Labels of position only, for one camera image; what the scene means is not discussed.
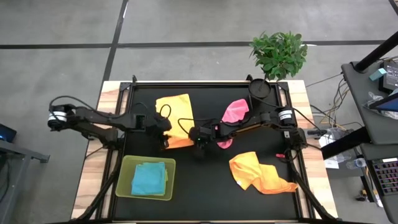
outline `yellow cloth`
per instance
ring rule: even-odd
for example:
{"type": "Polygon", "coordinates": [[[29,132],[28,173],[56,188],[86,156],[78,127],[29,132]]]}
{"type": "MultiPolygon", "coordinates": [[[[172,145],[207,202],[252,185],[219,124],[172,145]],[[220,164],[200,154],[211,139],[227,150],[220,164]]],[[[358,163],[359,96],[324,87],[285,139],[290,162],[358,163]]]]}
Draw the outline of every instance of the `yellow cloth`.
{"type": "MultiPolygon", "coordinates": [[[[193,119],[191,101],[189,100],[188,94],[182,94],[178,96],[168,96],[156,100],[156,112],[160,113],[160,109],[163,105],[170,105],[172,112],[169,116],[169,121],[172,124],[170,131],[165,131],[164,134],[169,136],[169,146],[167,149],[173,149],[177,147],[192,146],[193,141],[188,138],[188,134],[178,125],[178,119],[188,118],[193,119]]],[[[167,117],[170,113],[170,108],[165,106],[162,110],[162,116],[167,117]]],[[[189,130],[195,126],[193,121],[180,120],[180,124],[183,128],[189,132],[189,130]]]]}
{"type": "Polygon", "coordinates": [[[297,184],[279,178],[274,166],[260,164],[255,152],[235,156],[229,161],[229,168],[243,190],[251,184],[263,194],[295,192],[297,188],[297,184]]]}

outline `desk leg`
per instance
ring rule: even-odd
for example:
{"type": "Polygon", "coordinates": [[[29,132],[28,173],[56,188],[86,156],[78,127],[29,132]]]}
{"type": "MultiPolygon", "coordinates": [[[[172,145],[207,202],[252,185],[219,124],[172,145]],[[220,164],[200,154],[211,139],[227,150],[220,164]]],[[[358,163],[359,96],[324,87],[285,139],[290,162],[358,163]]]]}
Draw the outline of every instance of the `desk leg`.
{"type": "Polygon", "coordinates": [[[368,131],[365,127],[359,128],[351,134],[322,147],[323,159],[329,159],[348,149],[352,149],[361,143],[371,142],[368,131]]]}

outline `green plastic bin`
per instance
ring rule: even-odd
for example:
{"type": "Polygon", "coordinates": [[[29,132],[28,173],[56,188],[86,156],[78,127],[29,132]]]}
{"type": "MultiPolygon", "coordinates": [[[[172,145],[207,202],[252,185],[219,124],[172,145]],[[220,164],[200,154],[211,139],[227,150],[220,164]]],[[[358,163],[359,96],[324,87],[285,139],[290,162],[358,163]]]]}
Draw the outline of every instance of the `green plastic bin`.
{"type": "Polygon", "coordinates": [[[145,156],[124,156],[122,166],[120,168],[119,180],[116,186],[116,196],[127,198],[143,198],[153,200],[170,200],[173,195],[175,173],[175,160],[168,158],[158,157],[145,157],[145,156]],[[157,195],[132,195],[131,194],[131,181],[136,172],[136,166],[144,162],[164,162],[167,169],[168,180],[166,182],[165,194],[157,195]]]}

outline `blue cloth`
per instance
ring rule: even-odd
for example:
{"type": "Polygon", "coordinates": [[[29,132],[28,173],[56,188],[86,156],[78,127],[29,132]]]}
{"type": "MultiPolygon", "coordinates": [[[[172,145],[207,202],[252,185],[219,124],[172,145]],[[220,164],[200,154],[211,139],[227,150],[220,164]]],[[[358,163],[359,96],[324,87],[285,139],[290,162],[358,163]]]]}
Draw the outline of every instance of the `blue cloth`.
{"type": "Polygon", "coordinates": [[[164,162],[145,162],[137,165],[131,182],[131,194],[164,195],[165,171],[164,162]]]}

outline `green plant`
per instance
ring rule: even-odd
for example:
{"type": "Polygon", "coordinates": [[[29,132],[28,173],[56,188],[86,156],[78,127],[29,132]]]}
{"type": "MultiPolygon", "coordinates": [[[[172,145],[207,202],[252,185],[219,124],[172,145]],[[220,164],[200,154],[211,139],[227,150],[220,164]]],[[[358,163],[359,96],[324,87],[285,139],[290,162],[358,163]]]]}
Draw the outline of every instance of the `green plant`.
{"type": "Polygon", "coordinates": [[[261,65],[265,79],[285,79],[288,74],[294,77],[303,67],[307,55],[307,45],[302,45],[301,34],[278,32],[268,37],[262,33],[253,38],[250,56],[256,56],[256,66],[261,65]]]}

